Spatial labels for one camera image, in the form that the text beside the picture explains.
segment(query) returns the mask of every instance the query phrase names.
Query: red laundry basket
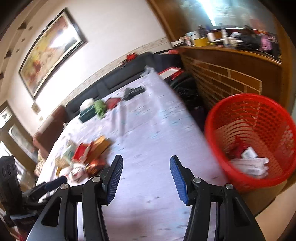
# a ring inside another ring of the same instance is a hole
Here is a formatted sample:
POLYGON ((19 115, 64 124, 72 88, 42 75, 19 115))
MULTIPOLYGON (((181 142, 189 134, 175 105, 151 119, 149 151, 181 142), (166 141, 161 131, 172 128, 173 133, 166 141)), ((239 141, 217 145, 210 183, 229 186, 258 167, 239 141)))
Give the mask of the red laundry basket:
POLYGON ((220 166, 239 192, 285 181, 296 168, 296 127, 290 114, 275 101, 255 94, 237 94, 218 102, 209 112, 205 136, 220 166), (268 157, 268 175, 256 179, 229 163, 227 153, 236 137, 268 157))

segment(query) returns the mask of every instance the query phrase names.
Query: metal screw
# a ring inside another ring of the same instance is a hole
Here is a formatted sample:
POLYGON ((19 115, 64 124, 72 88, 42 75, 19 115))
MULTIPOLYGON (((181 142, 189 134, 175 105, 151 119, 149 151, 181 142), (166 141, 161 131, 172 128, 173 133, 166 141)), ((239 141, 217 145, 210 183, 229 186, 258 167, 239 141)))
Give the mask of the metal screw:
POLYGON ((230 183, 227 183, 225 186, 226 186, 227 189, 233 189, 233 185, 230 184, 230 183))
POLYGON ((101 180, 100 177, 94 177, 94 178, 92 179, 93 183, 98 183, 100 180, 101 180))
POLYGON ((202 179, 199 178, 199 177, 195 177, 195 178, 193 178, 193 181, 194 181, 195 183, 201 183, 201 182, 202 182, 202 179))
POLYGON ((68 184, 67 183, 64 183, 64 184, 61 185, 61 189, 62 190, 65 190, 67 188, 68 188, 68 184))

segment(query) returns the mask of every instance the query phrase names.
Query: framed painting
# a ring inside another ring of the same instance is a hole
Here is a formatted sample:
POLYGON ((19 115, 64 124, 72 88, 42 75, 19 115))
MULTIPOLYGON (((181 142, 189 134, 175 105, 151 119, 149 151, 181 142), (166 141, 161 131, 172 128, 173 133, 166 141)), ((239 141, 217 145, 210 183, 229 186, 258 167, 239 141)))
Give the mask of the framed painting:
POLYGON ((34 100, 54 72, 85 42, 84 35, 67 8, 47 25, 29 50, 19 70, 34 100))

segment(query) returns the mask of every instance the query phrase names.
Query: yellow container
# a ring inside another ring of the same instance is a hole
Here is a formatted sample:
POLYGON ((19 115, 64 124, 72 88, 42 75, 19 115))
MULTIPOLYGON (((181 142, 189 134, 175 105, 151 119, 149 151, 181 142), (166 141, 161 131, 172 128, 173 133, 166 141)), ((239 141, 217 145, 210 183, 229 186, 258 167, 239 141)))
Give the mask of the yellow container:
POLYGON ((193 43, 195 44, 196 47, 203 47, 203 46, 208 46, 208 38, 199 38, 199 39, 194 39, 193 43))

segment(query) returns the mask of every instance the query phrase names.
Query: cardboard box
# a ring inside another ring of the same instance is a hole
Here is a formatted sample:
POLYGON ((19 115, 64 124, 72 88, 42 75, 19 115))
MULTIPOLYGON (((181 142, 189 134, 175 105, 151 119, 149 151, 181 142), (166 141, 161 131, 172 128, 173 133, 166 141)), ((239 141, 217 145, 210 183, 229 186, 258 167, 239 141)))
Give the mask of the cardboard box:
POLYGON ((85 164, 90 163, 93 159, 98 158, 107 148, 110 146, 110 142, 104 137, 100 136, 94 141, 90 153, 86 158, 85 164))

